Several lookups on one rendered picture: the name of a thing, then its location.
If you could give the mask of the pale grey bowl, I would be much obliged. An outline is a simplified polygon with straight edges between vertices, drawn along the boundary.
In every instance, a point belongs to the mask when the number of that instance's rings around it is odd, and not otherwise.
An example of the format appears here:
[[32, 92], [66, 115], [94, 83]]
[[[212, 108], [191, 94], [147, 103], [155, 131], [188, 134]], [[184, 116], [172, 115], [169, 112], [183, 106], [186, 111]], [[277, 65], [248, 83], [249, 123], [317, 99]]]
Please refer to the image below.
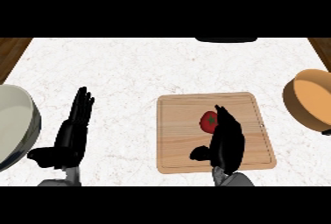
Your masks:
[[41, 130], [41, 115], [29, 93], [0, 85], [0, 172], [30, 150]]

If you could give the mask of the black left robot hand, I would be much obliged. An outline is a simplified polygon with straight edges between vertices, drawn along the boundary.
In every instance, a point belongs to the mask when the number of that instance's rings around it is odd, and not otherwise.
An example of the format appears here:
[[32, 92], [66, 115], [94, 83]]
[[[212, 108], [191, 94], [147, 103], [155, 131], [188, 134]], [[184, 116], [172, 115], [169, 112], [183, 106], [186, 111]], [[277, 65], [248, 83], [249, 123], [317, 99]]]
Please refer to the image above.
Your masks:
[[26, 158], [36, 162], [41, 168], [72, 168], [79, 165], [85, 153], [88, 119], [94, 98], [85, 87], [76, 91], [67, 119], [61, 122], [51, 147], [32, 149]]

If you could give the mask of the orange pot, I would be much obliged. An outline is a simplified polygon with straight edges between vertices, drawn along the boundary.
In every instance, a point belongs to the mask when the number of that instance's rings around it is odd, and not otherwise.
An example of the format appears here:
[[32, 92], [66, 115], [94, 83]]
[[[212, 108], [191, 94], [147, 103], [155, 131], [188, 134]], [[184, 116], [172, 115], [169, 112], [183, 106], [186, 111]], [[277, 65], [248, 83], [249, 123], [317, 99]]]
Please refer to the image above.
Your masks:
[[283, 105], [292, 118], [331, 136], [331, 73], [302, 70], [283, 86]]

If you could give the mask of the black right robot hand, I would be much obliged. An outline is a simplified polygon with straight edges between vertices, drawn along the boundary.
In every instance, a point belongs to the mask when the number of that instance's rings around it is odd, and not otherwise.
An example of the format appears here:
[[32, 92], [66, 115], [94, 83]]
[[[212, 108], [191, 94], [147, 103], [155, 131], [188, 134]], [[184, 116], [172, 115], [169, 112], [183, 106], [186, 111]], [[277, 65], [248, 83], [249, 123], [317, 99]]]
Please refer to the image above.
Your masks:
[[209, 146], [196, 147], [188, 155], [190, 160], [211, 162], [211, 167], [220, 167], [225, 175], [237, 170], [243, 157], [242, 126], [224, 107], [214, 105], [217, 110], [217, 126], [211, 134]]

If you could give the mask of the wooden cutting board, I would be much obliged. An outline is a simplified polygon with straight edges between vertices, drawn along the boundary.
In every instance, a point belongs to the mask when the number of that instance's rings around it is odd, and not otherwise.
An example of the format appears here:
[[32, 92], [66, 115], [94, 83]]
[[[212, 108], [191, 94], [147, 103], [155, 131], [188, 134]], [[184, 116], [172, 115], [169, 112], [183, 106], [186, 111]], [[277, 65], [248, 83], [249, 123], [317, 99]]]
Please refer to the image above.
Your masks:
[[240, 170], [276, 165], [264, 122], [254, 95], [248, 92], [162, 95], [156, 105], [156, 167], [162, 174], [208, 172], [209, 162], [188, 159], [194, 147], [209, 145], [212, 135], [199, 126], [202, 114], [224, 106], [242, 126], [245, 149]]

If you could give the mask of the black appliance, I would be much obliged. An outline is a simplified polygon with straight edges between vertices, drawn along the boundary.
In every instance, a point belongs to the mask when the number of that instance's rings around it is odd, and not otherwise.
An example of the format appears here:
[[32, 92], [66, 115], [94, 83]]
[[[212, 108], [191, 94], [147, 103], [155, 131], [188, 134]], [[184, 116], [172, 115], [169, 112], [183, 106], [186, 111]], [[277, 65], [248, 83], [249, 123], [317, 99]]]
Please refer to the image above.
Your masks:
[[196, 40], [208, 43], [246, 43], [254, 42], [256, 38], [196, 38]]

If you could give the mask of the red tomato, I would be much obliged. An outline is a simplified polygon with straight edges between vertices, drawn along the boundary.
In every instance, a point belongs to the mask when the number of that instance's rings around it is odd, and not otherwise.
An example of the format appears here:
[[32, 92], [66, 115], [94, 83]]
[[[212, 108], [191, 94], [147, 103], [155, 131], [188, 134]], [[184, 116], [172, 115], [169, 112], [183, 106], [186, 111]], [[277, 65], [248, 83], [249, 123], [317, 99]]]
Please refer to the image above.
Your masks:
[[199, 120], [199, 126], [200, 126], [200, 130], [205, 133], [212, 133], [214, 132], [214, 128], [217, 126], [217, 114], [212, 111], [206, 111], [202, 116], [200, 116], [200, 120]]

